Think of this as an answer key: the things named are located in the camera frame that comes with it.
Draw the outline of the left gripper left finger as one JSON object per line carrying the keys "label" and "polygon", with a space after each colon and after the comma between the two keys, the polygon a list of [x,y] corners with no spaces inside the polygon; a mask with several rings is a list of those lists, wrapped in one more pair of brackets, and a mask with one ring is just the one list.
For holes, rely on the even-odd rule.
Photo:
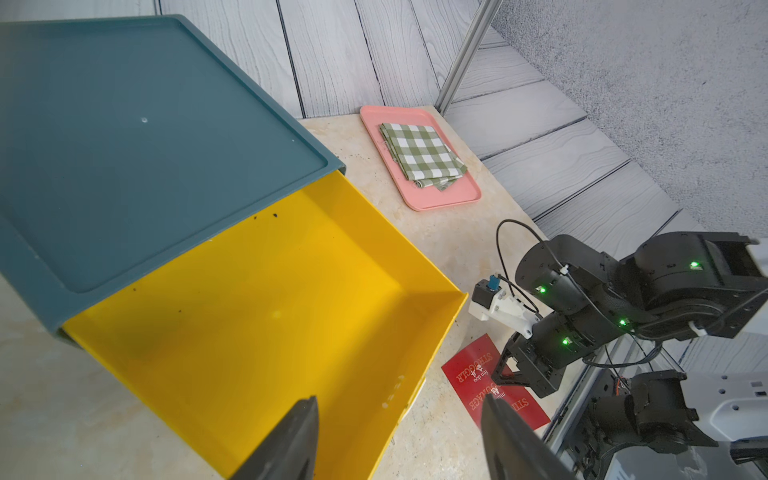
{"label": "left gripper left finger", "polygon": [[318,440],[317,398],[298,400],[230,479],[313,479]]}

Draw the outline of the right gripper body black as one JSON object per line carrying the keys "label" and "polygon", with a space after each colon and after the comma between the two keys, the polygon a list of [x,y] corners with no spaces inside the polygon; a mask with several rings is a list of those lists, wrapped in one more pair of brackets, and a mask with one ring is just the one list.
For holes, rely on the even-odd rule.
{"label": "right gripper body black", "polygon": [[515,334],[495,367],[499,386],[530,388],[539,398],[555,393],[565,369],[600,346],[598,318],[552,313],[536,323],[530,338]]}

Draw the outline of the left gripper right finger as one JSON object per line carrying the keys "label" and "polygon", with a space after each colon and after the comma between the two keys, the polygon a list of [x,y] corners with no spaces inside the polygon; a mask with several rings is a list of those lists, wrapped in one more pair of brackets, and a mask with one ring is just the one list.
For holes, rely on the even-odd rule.
{"label": "left gripper right finger", "polygon": [[575,479],[514,409],[490,394],[482,406],[481,433],[491,479]]}

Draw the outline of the red postcard english text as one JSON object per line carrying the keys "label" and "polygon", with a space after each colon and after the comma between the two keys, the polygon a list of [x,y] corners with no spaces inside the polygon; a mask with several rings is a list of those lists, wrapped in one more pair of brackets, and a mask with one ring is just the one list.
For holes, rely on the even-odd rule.
{"label": "red postcard english text", "polygon": [[497,385],[491,378],[500,353],[484,334],[460,350],[442,366],[442,371],[478,428],[487,395],[501,399],[533,430],[550,423],[549,416],[524,387]]}

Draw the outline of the yellow top drawer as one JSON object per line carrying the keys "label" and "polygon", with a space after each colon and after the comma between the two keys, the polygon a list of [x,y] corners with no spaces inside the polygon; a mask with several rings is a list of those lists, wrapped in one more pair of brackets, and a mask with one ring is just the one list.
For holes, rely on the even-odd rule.
{"label": "yellow top drawer", "polygon": [[222,476],[299,400],[319,479],[368,479],[466,300],[341,173],[65,323]]}

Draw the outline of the teal drawer cabinet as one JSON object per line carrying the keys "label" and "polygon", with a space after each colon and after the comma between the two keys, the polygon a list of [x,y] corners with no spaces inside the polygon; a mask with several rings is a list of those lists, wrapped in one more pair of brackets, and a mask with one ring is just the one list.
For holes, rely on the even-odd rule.
{"label": "teal drawer cabinet", "polygon": [[181,15],[1,27],[1,272],[53,335],[336,171]]}

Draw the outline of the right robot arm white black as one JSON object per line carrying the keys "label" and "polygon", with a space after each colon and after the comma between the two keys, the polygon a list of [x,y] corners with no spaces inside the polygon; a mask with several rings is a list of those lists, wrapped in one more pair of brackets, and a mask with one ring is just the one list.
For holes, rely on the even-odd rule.
{"label": "right robot arm white black", "polygon": [[[498,385],[555,393],[574,362],[623,336],[650,341],[651,362],[668,340],[735,337],[767,304],[767,278],[736,233],[671,232],[617,260],[569,235],[540,240],[522,258],[516,284],[549,314],[519,327],[493,371]],[[767,378],[737,390],[730,374],[696,377],[676,370],[616,380],[595,393],[566,444],[586,479],[602,479],[616,453],[647,447],[680,454],[728,443],[735,463],[767,459]]]}

